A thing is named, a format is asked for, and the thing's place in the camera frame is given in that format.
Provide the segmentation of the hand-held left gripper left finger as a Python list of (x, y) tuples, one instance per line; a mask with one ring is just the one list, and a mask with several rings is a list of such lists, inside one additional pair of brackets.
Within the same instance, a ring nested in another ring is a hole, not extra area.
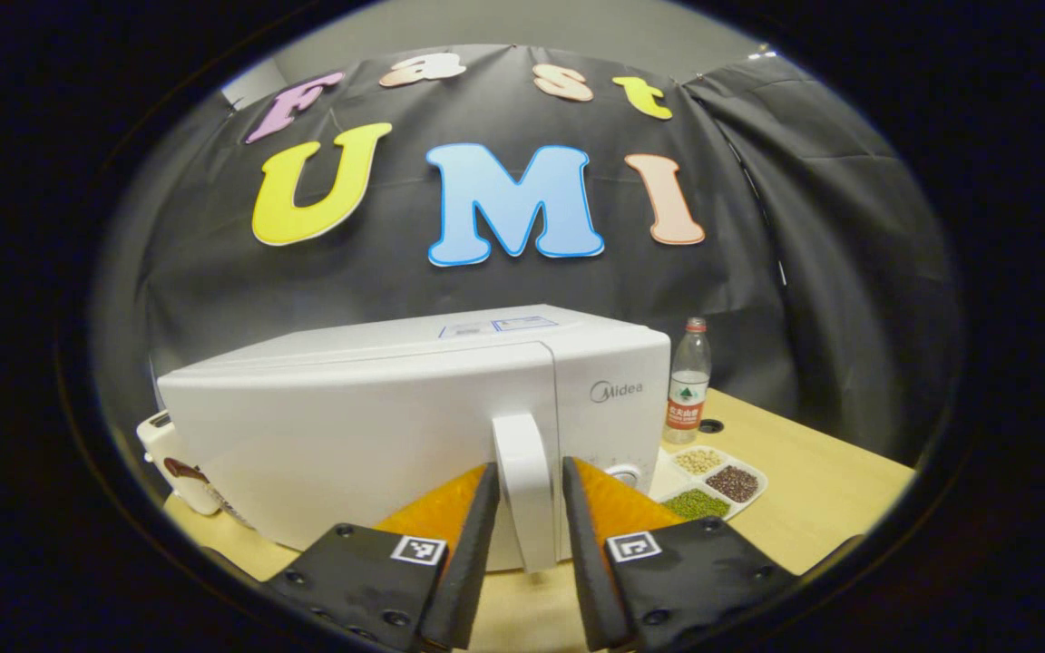
[(374, 648), (468, 648), (498, 505), (497, 464), (480, 464), (376, 528), (333, 524), (266, 590), (320, 628)]

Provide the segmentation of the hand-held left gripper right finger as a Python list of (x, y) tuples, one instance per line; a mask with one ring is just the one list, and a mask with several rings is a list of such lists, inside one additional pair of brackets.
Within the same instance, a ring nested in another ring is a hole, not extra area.
[(591, 650), (711, 650), (796, 582), (722, 518), (681, 520), (582, 459), (563, 462), (563, 499)]

